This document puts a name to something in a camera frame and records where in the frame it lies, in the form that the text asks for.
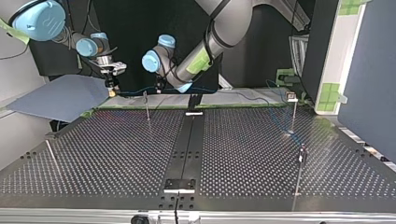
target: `black cable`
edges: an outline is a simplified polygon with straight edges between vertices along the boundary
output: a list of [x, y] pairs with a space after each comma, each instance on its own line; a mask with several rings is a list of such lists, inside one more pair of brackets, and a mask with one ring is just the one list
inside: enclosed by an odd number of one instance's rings
[[81, 58], [81, 61], [82, 61], [83, 63], [85, 63], [85, 64], [91, 69], [91, 73], [89, 74], [90, 77], [92, 76], [92, 73], [95, 73], [99, 78], [104, 78], [104, 76], [103, 76], [102, 74], [97, 73], [97, 72], [92, 68], [92, 66], [91, 66], [89, 63], [85, 62], [82, 58]]
[[66, 4], [67, 4], [67, 11], [68, 11], [68, 16], [69, 16], [69, 20], [70, 20], [70, 28], [72, 28], [72, 30], [75, 30], [73, 18], [72, 18], [72, 8], [70, 7], [70, 1], [66, 0]]
[[88, 19], [91, 13], [91, 8], [92, 8], [92, 0], [88, 0], [88, 6], [87, 6], [87, 14], [85, 17], [85, 21], [84, 21], [84, 26], [82, 28], [81, 34], [84, 35], [85, 30], [87, 29], [87, 25], [88, 25]]
[[14, 56], [9, 56], [9, 57], [5, 57], [5, 58], [0, 58], [0, 61], [1, 61], [1, 60], [7, 60], [7, 59], [13, 59], [13, 58], [19, 57], [19, 56], [21, 56], [22, 54], [24, 54], [28, 49], [29, 49], [29, 45], [26, 45], [26, 48], [25, 48], [21, 53], [16, 54], [16, 55], [14, 55]]
[[176, 206], [175, 206], [175, 223], [176, 224], [178, 224], [177, 205], [178, 205], [178, 198], [176, 200]]

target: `green strip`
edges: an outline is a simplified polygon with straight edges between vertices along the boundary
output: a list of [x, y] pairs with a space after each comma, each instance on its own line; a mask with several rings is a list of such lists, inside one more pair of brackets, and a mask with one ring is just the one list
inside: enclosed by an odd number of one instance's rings
[[206, 49], [202, 48], [187, 67], [187, 71], [191, 74], [197, 75], [201, 71], [206, 71], [210, 67], [209, 62], [209, 55], [207, 54]]
[[323, 83], [317, 111], [333, 112], [340, 97], [339, 89], [338, 83]]

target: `table surface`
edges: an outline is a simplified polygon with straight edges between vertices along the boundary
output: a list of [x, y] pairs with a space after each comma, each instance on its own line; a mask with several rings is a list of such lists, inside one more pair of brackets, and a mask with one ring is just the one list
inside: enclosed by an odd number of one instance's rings
[[[310, 109], [150, 113], [76, 121], [0, 172], [0, 207], [396, 213], [396, 174]], [[165, 194], [168, 179], [195, 192]]]

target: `gray panel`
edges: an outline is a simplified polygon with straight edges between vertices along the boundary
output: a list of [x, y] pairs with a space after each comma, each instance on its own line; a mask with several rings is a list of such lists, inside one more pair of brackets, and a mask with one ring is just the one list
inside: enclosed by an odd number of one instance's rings
[[107, 98], [104, 80], [66, 75], [22, 96], [7, 108], [40, 118], [72, 122]]
[[158, 209], [182, 111], [99, 111], [0, 173], [1, 207]]
[[396, 161], [396, 1], [367, 4], [346, 83], [339, 120], [362, 140]]

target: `green tape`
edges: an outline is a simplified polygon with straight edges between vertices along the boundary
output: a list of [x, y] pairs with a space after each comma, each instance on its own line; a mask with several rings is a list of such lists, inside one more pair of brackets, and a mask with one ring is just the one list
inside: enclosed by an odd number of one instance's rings
[[206, 71], [209, 69], [210, 58], [207, 54], [205, 48], [202, 48], [197, 56], [195, 56], [194, 60], [187, 67], [187, 71], [191, 74], [197, 75], [201, 71]]
[[294, 77], [294, 69], [277, 69], [276, 71], [276, 85], [278, 86], [293, 86], [292, 83], [285, 84], [284, 81], [279, 80], [279, 76]]
[[92, 117], [93, 112], [94, 112], [93, 109], [92, 109], [92, 110], [85, 111], [84, 113], [82, 113], [82, 114], [80, 115], [80, 117], [83, 117], [84, 119], [88, 119], [88, 118]]
[[342, 0], [338, 15], [358, 15], [360, 6], [366, 2], [366, 0]]
[[340, 84], [338, 83], [323, 83], [317, 111], [334, 111], [340, 97], [339, 89]]

